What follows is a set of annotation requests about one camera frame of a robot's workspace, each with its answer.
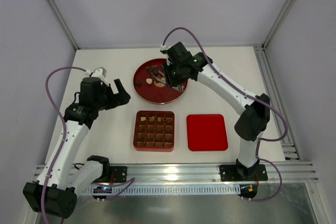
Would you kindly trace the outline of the metal tongs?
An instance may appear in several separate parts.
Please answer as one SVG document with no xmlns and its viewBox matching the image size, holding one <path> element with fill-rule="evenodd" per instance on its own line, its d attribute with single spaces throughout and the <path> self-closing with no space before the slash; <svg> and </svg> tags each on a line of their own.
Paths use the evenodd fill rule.
<svg viewBox="0 0 336 224">
<path fill-rule="evenodd" d="M 166 79 L 165 76 L 155 76 L 155 75 L 153 75 L 153 78 L 154 78 L 154 80 L 155 80 L 156 82 L 162 83 L 162 84 L 164 84 L 165 86 L 167 86 L 167 87 L 169 87 L 169 88 L 171 88 L 171 89 L 174 89 L 174 90 L 176 90 L 176 91 L 178 91 L 178 92 L 180 92 L 180 93 L 182 93 L 182 92 L 184 91 L 184 86 L 183 86 L 183 85 L 179 84 L 179 85 L 177 85 L 177 86 L 172 86 L 172 85 L 167 81 L 167 79 Z"/>
</svg>

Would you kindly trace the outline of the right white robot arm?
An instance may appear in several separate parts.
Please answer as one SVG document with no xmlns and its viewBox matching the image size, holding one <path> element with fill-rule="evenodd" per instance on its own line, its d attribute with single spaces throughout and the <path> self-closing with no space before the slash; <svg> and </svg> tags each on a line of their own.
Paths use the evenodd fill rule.
<svg viewBox="0 0 336 224">
<path fill-rule="evenodd" d="M 255 178 L 260 163 L 256 155 L 257 140 L 270 121 L 269 97 L 244 90 L 224 75 L 203 51 L 192 55 L 178 42 L 173 46 L 162 45 L 160 52 L 166 55 L 162 66 L 166 86 L 181 91 L 184 82 L 194 80 L 213 90 L 235 110 L 239 118 L 234 130 L 240 137 L 236 173 L 243 180 Z"/>
</svg>

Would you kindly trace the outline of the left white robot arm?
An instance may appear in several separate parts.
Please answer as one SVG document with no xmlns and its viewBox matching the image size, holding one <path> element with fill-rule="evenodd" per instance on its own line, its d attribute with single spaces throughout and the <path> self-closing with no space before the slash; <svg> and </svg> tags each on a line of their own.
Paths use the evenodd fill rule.
<svg viewBox="0 0 336 224">
<path fill-rule="evenodd" d="M 31 209 L 43 216 L 67 219 L 73 213 L 78 197 L 93 182 L 107 182 L 111 177 L 109 159 L 91 155 L 74 175 L 70 170 L 78 149 L 102 110 L 126 105 L 131 97 L 119 79 L 114 80 L 118 92 L 99 77 L 81 81 L 78 102 L 72 103 L 62 117 L 63 131 L 44 170 L 34 182 L 23 188 Z"/>
</svg>

